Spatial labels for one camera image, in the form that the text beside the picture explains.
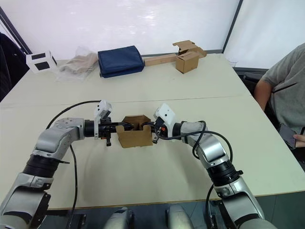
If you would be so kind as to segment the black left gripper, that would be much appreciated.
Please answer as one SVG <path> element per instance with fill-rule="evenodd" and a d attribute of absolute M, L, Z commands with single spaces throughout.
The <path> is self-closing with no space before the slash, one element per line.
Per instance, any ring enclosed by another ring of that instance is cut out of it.
<path fill-rule="evenodd" d="M 125 131 L 133 130 L 134 125 L 128 122 L 112 122 L 110 117 L 102 118 L 98 124 L 98 137 L 106 139 L 106 146 L 111 146 L 111 133 L 116 132 L 116 126 L 122 126 Z"/>

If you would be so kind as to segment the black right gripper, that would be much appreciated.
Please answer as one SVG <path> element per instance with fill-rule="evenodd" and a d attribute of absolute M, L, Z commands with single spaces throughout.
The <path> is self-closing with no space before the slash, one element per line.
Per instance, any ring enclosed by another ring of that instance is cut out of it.
<path fill-rule="evenodd" d="M 144 122 L 141 124 L 141 127 L 148 125 L 153 128 L 154 133 L 152 133 L 152 142 L 154 144 L 158 143 L 159 139 L 162 140 L 171 140 L 171 137 L 168 136 L 168 128 L 165 125 L 165 121 L 161 118 L 157 118 L 154 122 Z"/>

